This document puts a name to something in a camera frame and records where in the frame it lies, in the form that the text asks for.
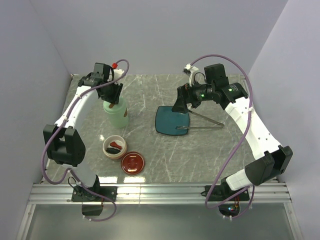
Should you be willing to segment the black spiky toy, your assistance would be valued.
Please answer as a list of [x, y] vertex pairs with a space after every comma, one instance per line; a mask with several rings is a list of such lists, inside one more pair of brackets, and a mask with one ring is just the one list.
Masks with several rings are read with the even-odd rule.
[[117, 155], [121, 152], [121, 150], [113, 147], [107, 147], [105, 151], [110, 155]]

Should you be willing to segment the red round lid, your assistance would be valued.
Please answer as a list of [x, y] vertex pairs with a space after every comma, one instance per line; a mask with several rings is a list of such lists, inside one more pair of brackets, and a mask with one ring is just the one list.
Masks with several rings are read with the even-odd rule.
[[145, 167], [145, 160], [140, 153], [131, 151], [123, 156], [120, 166], [127, 175], [138, 175]]

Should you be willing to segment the green round lid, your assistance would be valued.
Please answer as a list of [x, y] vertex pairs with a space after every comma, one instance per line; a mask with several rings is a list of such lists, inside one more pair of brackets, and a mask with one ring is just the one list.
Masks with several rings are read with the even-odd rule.
[[113, 104], [113, 108], [108, 108], [108, 103], [107, 101], [103, 102], [103, 109], [107, 114], [110, 115], [120, 115], [122, 117], [127, 116], [127, 105], [125, 99], [120, 96], [119, 97], [119, 103], [118, 104]]

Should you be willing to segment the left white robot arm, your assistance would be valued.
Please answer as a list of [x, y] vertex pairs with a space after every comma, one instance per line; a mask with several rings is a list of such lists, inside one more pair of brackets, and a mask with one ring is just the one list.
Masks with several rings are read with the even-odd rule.
[[79, 79], [75, 95], [62, 116], [43, 129], [45, 148], [42, 157], [63, 166], [64, 175], [70, 174], [75, 180], [73, 191], [90, 202], [104, 196], [99, 177], [84, 161], [86, 146], [78, 130], [97, 100], [118, 104], [123, 88], [118, 81], [128, 73], [118, 64], [95, 63], [93, 71]]

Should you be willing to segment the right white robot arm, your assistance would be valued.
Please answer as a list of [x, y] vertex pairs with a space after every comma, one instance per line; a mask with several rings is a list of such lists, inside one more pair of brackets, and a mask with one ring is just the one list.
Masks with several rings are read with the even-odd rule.
[[232, 200], [240, 189], [259, 186], [283, 174], [293, 156], [289, 146], [282, 146], [276, 140], [256, 113], [250, 95], [243, 86], [230, 83], [221, 63], [204, 68], [205, 83], [195, 78], [200, 71], [187, 64], [183, 70], [189, 82], [177, 88], [177, 100], [172, 107], [176, 113], [186, 114], [187, 105], [197, 108], [204, 101], [214, 101], [234, 120], [250, 146], [254, 161], [244, 169], [225, 177], [220, 193], [226, 200]]

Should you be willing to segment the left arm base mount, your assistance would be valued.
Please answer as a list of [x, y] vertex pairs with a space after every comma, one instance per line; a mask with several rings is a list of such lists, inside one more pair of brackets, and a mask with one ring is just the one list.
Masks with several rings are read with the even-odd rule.
[[81, 204], [81, 212], [84, 216], [98, 217], [103, 212], [103, 205], [111, 203], [111, 201], [105, 198], [115, 202], [117, 191], [118, 188], [116, 186], [99, 186], [96, 191], [98, 195], [96, 195], [88, 192], [82, 186], [76, 185], [73, 188], [71, 202]]

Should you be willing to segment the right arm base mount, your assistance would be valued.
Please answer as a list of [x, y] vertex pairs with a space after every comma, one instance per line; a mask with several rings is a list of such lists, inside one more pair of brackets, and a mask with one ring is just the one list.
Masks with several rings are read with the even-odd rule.
[[222, 204], [218, 207], [219, 213], [223, 217], [234, 218], [240, 215], [241, 206], [240, 202], [249, 201], [250, 196], [248, 190], [244, 190], [242, 192], [242, 188], [236, 191], [232, 191], [228, 185], [222, 183], [221, 185], [216, 185], [209, 196], [209, 202], [222, 202], [223, 200], [229, 198], [230, 196], [238, 194], [237, 196], [231, 198], [229, 201], [231, 203]]

